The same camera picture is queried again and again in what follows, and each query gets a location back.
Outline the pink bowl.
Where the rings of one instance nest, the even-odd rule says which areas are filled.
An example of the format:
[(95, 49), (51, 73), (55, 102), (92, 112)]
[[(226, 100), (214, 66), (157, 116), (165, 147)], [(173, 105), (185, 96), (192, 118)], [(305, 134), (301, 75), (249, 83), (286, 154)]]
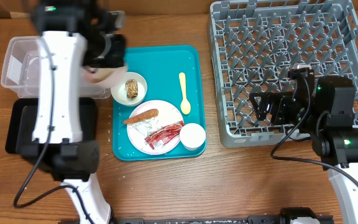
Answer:
[(112, 88), (120, 84), (127, 73), (127, 65), (117, 68), (93, 68), (85, 66), (84, 79), (86, 82), (101, 88)]

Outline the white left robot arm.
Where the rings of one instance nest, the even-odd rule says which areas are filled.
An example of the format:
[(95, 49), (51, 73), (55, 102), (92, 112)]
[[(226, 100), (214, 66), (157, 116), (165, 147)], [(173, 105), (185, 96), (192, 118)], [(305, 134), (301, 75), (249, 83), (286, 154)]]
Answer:
[(99, 143), (83, 138), (80, 78), (126, 71), (125, 14), (96, 1), (40, 1), (30, 18), (39, 33), (39, 98), (31, 143), (18, 152), (67, 191), (80, 223), (115, 223), (96, 175)]

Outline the white bowl with food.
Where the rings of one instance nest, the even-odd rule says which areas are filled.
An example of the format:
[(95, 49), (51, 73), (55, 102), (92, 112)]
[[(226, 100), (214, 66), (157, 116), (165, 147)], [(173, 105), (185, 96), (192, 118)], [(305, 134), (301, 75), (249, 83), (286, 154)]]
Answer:
[(125, 106), (139, 105), (144, 100), (146, 93), (146, 80), (135, 72), (127, 72), (124, 79), (111, 88), (113, 99)]

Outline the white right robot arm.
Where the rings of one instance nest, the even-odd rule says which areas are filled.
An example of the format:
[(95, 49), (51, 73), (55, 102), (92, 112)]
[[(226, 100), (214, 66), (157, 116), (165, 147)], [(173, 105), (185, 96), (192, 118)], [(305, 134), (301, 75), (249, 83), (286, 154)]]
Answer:
[(356, 90), (350, 79), (340, 76), (315, 78), (309, 65), (288, 71), (295, 81), (293, 91), (251, 93), (250, 102), (259, 121), (293, 124), (309, 134), (319, 161), (276, 156), (280, 161), (298, 161), (321, 166), (327, 173), (344, 223), (358, 223), (358, 128), (353, 126)]

